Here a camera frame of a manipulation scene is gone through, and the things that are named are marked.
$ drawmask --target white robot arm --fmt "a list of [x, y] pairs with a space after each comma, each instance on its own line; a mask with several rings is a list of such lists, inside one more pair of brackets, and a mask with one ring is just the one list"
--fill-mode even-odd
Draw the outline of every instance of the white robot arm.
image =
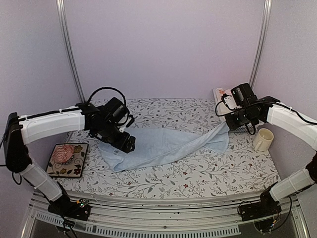
[[50, 212], [87, 220], [90, 211], [88, 201], [71, 202], [62, 186], [29, 157], [26, 145], [64, 132], [89, 130], [91, 137], [129, 153], [134, 150], [135, 137], [125, 132], [124, 128], [133, 121], [126, 105], [117, 98], [99, 107], [81, 103], [31, 116], [19, 117], [17, 113], [12, 113], [8, 117], [3, 138], [5, 165], [44, 194], [50, 202]]
[[[276, 125], [309, 144], [317, 150], [317, 121], [313, 120], [272, 97], [257, 99], [249, 84], [241, 84], [231, 90], [238, 108], [222, 115], [231, 130], [251, 123], [253, 126], [263, 122]], [[315, 184], [317, 181], [317, 154], [304, 168], [283, 181], [270, 186], [261, 194], [256, 206], [251, 204], [239, 207], [242, 220], [255, 219], [263, 215], [272, 215], [280, 211], [279, 201]]]

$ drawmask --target cup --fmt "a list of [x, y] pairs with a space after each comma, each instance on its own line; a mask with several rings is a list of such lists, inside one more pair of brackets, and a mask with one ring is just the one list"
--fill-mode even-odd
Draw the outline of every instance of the cup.
[[257, 136], [253, 140], [254, 150], [267, 151], [274, 139], [272, 131], [266, 128], [259, 130]]

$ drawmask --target floral pattern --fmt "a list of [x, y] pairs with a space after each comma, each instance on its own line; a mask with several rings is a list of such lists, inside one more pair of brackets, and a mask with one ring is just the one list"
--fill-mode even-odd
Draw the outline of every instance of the floral pattern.
[[[94, 101], [96, 106], [105, 101]], [[170, 128], [204, 134], [220, 122], [215, 102], [206, 99], [132, 99], [127, 106], [134, 128]], [[266, 189], [279, 180], [268, 152], [253, 150], [254, 136], [229, 133], [224, 154], [198, 151], [167, 165], [114, 173], [102, 159], [98, 141], [86, 131], [74, 132], [72, 143], [89, 143], [81, 178], [57, 178], [67, 190], [135, 198], [223, 196]]]

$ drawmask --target partition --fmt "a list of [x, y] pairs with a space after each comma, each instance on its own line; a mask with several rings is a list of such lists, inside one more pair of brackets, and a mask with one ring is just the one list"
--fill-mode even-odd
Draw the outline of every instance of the partition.
[[66, 0], [85, 96], [112, 86], [128, 98], [209, 98], [248, 82], [264, 2]]
[[[276, 97], [313, 119], [317, 118], [316, 12], [314, 1], [273, 2], [255, 84], [259, 97]], [[270, 153], [282, 178], [305, 166], [316, 153], [288, 132], [271, 129], [275, 139]], [[317, 236], [316, 195], [316, 186], [298, 195], [311, 237]]]
[[[0, 43], [0, 133], [11, 112], [30, 115], [79, 101], [67, 61], [54, 1], [2, 1]], [[65, 135], [29, 146], [30, 155], [46, 166], [53, 146]], [[3, 150], [0, 164], [4, 164]], [[24, 213], [33, 190], [17, 186], [11, 172], [0, 168], [0, 237], [21, 236]]]

